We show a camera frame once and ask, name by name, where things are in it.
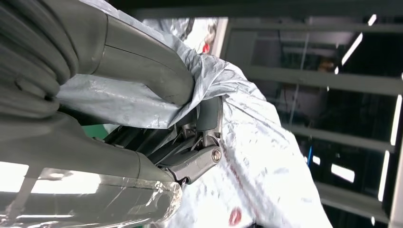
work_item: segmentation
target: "green surface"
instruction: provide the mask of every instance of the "green surface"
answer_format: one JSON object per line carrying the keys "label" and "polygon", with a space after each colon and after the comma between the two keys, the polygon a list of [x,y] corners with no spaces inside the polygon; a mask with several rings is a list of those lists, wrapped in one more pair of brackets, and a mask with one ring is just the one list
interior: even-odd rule
{"label": "green surface", "polygon": [[100,139],[104,139],[106,136],[108,136],[108,132],[105,130],[102,124],[83,126],[83,129],[88,137],[98,137]]}

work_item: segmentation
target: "metal frame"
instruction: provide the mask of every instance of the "metal frame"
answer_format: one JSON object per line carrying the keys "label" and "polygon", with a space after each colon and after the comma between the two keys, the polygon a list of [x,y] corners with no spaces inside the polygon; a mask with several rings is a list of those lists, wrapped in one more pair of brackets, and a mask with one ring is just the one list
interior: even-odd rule
{"label": "metal frame", "polygon": [[310,136],[315,139],[375,150],[382,154],[384,154],[385,151],[389,151],[390,153],[394,152],[394,146],[392,146],[390,142],[382,142],[378,140],[366,139],[348,134],[328,132],[313,128],[306,128],[302,126],[284,125],[283,127],[297,135]]}
{"label": "metal frame", "polygon": [[341,89],[360,93],[399,95],[403,92],[403,80],[376,76],[331,74],[317,71],[269,68],[263,66],[239,66],[249,80],[268,80],[303,86]]}
{"label": "metal frame", "polygon": [[135,18],[185,17],[301,17],[306,15],[384,16],[400,15],[403,1],[399,0],[220,0],[200,1],[127,1],[109,0],[114,7]]}
{"label": "metal frame", "polygon": [[[262,31],[262,30],[293,30],[293,31],[357,31],[357,32],[383,32],[403,33],[403,26],[396,25],[306,25],[306,24],[243,24],[229,20],[225,32],[224,44],[220,57],[226,57],[231,32]],[[282,83],[330,87],[361,93],[397,96],[403,93],[401,79],[385,78],[380,76],[364,76],[354,74],[331,74],[317,71],[303,71],[282,68],[269,68],[262,66],[239,66],[249,80],[270,80]],[[390,142],[366,139],[346,134],[333,133],[302,126],[285,125],[284,128],[294,134],[310,136],[316,139],[336,142],[361,148],[367,148],[385,153],[394,153],[395,147]],[[389,223],[389,228],[403,228],[403,156],[400,156],[398,174],[396,177],[395,195],[393,197],[391,215],[388,217],[382,208],[382,203],[376,198],[337,188],[323,183],[316,183],[321,202],[325,205],[354,213],[363,217],[374,217],[376,221]]]}

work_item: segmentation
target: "industrial robot arm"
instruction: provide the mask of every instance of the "industrial robot arm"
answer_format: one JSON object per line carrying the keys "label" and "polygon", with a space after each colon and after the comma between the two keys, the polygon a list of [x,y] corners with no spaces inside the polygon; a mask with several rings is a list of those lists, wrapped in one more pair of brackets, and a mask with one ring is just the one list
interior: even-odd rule
{"label": "industrial robot arm", "polygon": [[[174,51],[96,8],[78,0],[1,1],[0,162],[29,168],[19,191],[0,193],[5,199],[0,202],[6,202],[0,225],[48,222],[46,216],[22,216],[38,213],[32,208],[40,208],[39,214],[67,213],[51,217],[60,222],[52,223],[55,227],[97,227],[122,219],[137,226],[170,216],[180,194],[175,187],[161,193],[160,185],[149,185],[190,184],[220,160],[221,99],[203,101],[198,117],[170,129],[176,134],[173,140],[157,137],[157,144],[150,140],[134,150],[129,145],[136,138],[128,146],[118,145],[113,142],[122,140],[117,130],[107,141],[91,139],[74,116],[58,112],[59,87],[76,74],[141,82],[177,105],[190,101],[194,89],[192,76]],[[77,172],[99,176],[95,195],[61,197],[51,189],[35,194],[38,181],[63,181]],[[123,191],[112,177],[131,180],[124,188],[130,190],[127,200],[110,200],[110,194],[118,198]],[[156,203],[142,202],[140,196]]]}

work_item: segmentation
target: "plastic wrap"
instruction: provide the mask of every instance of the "plastic wrap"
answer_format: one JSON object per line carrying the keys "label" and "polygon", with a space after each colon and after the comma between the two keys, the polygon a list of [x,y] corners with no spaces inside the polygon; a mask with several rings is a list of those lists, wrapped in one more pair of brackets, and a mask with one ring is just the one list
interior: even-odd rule
{"label": "plastic wrap", "polygon": [[0,227],[135,227],[163,222],[179,208],[176,182],[158,182],[2,162]]}
{"label": "plastic wrap", "polygon": [[102,0],[82,0],[148,33],[177,52],[195,79],[192,101],[174,106],[146,86],[77,75],[60,101],[111,123],[168,128],[203,99],[223,98],[220,163],[183,188],[177,213],[161,227],[331,227],[295,137],[275,107],[242,71],[214,56],[198,55],[175,35],[161,34]]}
{"label": "plastic wrap", "polygon": [[190,18],[178,18],[178,19],[145,19],[143,24],[154,28],[157,31],[170,32],[177,38],[183,40],[186,35],[186,29],[188,28]]}

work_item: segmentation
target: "fluorescent light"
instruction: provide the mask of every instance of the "fluorescent light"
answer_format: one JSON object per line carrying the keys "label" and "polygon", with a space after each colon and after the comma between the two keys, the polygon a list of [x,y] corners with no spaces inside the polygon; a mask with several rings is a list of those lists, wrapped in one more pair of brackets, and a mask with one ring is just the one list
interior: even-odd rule
{"label": "fluorescent light", "polygon": [[53,178],[63,178],[64,174],[55,172],[55,173],[49,174],[49,176],[53,177]]}
{"label": "fluorescent light", "polygon": [[354,182],[354,177],[355,177],[354,171],[341,167],[341,166],[338,166],[336,164],[332,164],[331,170],[332,170],[333,174],[335,174],[351,183]]}
{"label": "fluorescent light", "polygon": [[396,99],[396,107],[394,109],[394,117],[393,117],[393,124],[392,124],[392,133],[391,133],[391,145],[392,146],[394,146],[396,144],[397,126],[399,125],[401,107],[402,107],[402,95],[398,95],[397,99]]}
{"label": "fluorescent light", "polygon": [[314,163],[320,165],[320,158],[318,158],[318,157],[316,157],[316,156],[313,156],[313,157],[312,157],[312,161],[313,161]]}
{"label": "fluorescent light", "polygon": [[23,218],[44,218],[44,219],[49,219],[49,218],[70,218],[73,217],[72,215],[19,215],[17,218],[23,219]]}
{"label": "fluorescent light", "polygon": [[388,171],[388,165],[389,165],[389,151],[385,151],[384,164],[382,166],[381,181],[379,182],[379,191],[378,191],[378,200],[381,202],[384,199],[386,173]]}
{"label": "fluorescent light", "polygon": [[368,25],[372,26],[374,22],[376,21],[376,14],[373,14],[371,18],[368,20]]}
{"label": "fluorescent light", "polygon": [[358,45],[361,43],[361,41],[363,41],[363,33],[360,33],[360,35],[358,35],[357,39],[354,41],[354,43],[351,45],[350,49],[344,55],[344,57],[341,60],[341,65],[344,65],[344,63],[347,62],[348,58],[350,58],[350,55],[358,47]]}

